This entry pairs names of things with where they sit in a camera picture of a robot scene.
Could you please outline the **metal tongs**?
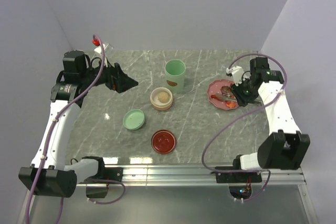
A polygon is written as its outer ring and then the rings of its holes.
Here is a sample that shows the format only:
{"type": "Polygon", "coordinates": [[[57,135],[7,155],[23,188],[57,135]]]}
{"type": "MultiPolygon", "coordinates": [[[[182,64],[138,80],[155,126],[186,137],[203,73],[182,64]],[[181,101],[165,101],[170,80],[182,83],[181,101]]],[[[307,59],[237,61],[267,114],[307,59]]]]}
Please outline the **metal tongs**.
{"type": "MultiPolygon", "coordinates": [[[[231,101],[237,102],[237,98],[234,95],[232,95],[231,96],[231,101]]],[[[251,101],[249,104],[261,105],[261,101],[260,100],[254,100],[254,101],[251,101]]]]}

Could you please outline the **beige steamed bun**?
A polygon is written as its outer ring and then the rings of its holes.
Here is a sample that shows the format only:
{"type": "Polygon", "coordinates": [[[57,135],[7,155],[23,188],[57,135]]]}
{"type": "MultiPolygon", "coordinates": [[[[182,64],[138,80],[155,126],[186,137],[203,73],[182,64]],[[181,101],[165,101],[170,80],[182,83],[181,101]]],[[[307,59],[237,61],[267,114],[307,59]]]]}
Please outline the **beige steamed bun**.
{"type": "Polygon", "coordinates": [[[161,103],[168,103],[169,100],[170,100],[170,95],[167,92],[162,91],[162,92],[158,93],[157,99],[161,103]]]}

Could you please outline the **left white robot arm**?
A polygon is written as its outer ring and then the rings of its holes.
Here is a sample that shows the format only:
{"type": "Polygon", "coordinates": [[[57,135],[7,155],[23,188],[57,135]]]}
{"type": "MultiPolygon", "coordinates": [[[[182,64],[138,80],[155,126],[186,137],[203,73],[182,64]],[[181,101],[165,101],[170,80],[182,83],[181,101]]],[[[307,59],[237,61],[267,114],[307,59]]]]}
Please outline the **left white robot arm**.
{"type": "Polygon", "coordinates": [[[66,52],[64,69],[51,90],[50,114],[39,150],[29,167],[21,167],[18,178],[37,196],[69,198],[78,183],[89,178],[100,183],[106,178],[101,157],[85,156],[74,165],[65,164],[65,154],[72,127],[82,107],[88,87],[104,84],[108,89],[123,93],[138,86],[116,62],[105,61],[92,66],[89,57],[80,50],[66,52]]]}

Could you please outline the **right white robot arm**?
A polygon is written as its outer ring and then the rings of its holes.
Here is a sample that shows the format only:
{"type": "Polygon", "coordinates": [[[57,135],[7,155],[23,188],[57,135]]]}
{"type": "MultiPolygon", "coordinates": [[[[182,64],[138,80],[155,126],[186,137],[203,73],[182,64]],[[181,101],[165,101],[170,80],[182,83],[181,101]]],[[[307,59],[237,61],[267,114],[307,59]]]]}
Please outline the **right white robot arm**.
{"type": "Polygon", "coordinates": [[[232,177],[238,182],[250,176],[250,170],[296,170],[310,145],[310,137],[301,133],[287,101],[285,87],[288,77],[283,66],[272,70],[268,61],[272,57],[251,53],[248,78],[242,67],[233,63],[226,74],[233,78],[230,90],[239,106],[261,99],[261,109],[266,111],[269,135],[257,152],[240,156],[240,164],[232,168],[232,177]]]}

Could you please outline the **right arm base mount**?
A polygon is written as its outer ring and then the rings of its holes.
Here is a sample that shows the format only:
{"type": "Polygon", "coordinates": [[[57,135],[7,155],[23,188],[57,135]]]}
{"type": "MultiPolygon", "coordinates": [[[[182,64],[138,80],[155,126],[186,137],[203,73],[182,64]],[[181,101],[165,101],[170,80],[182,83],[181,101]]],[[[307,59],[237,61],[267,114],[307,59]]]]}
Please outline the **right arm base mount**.
{"type": "Polygon", "coordinates": [[[253,183],[261,183],[262,177],[259,173],[255,172],[239,172],[233,173],[233,167],[215,167],[216,169],[227,170],[226,173],[211,171],[215,175],[217,184],[228,184],[228,190],[234,200],[250,200],[253,197],[253,183]]]}

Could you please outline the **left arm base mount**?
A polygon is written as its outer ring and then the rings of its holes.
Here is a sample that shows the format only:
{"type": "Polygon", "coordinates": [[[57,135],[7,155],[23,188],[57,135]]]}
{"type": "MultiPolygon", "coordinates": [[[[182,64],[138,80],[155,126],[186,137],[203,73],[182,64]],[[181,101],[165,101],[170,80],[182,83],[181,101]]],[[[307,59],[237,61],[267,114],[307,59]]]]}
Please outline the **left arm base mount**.
{"type": "Polygon", "coordinates": [[[86,186],[86,196],[90,199],[98,198],[104,199],[110,189],[110,183],[105,183],[103,186],[89,186],[89,184],[98,184],[97,179],[103,180],[115,180],[122,182],[123,168],[122,167],[108,167],[104,169],[103,175],[91,176],[85,180],[86,186]]]}

